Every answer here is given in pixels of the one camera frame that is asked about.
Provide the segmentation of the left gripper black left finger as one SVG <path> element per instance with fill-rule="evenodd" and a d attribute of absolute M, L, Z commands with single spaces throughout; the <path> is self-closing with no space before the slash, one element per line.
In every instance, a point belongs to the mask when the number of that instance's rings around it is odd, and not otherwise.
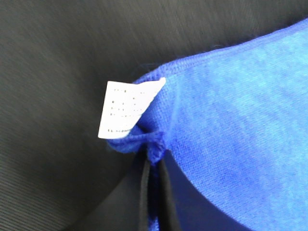
<path fill-rule="evenodd" d="M 127 175 L 88 215 L 66 231 L 148 231 L 150 164 L 139 151 Z"/>

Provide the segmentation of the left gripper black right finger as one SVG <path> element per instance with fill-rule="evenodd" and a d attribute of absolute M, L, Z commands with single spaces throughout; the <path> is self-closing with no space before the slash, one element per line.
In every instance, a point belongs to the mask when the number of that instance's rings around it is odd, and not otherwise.
<path fill-rule="evenodd" d="M 158 163 L 161 231 L 248 231 L 243 224 L 219 210 L 191 184 L 171 151 Z"/>

